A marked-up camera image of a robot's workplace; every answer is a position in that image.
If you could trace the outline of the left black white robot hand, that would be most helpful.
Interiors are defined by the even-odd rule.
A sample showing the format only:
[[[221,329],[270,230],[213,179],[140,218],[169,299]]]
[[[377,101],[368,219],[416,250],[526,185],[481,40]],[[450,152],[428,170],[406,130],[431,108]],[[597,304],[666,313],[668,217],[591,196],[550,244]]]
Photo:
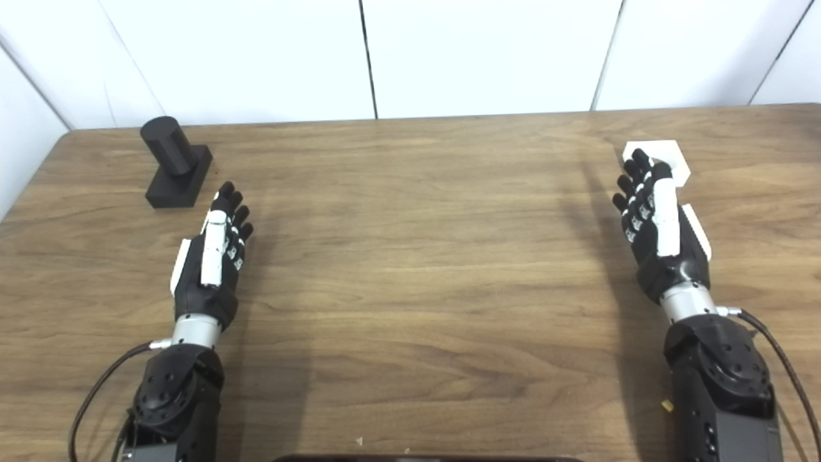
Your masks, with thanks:
[[[254,226],[231,181],[215,193],[200,232],[183,239],[170,280],[176,320],[205,315],[226,329],[237,315],[237,286]]]

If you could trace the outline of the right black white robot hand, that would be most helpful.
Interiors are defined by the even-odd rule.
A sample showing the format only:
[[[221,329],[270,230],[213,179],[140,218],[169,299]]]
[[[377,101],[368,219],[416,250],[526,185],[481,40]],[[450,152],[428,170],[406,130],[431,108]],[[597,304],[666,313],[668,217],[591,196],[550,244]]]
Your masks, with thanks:
[[[709,241],[689,205],[679,202],[669,164],[635,149],[623,164],[618,187],[612,202],[642,292],[659,304],[681,284],[709,289]]]

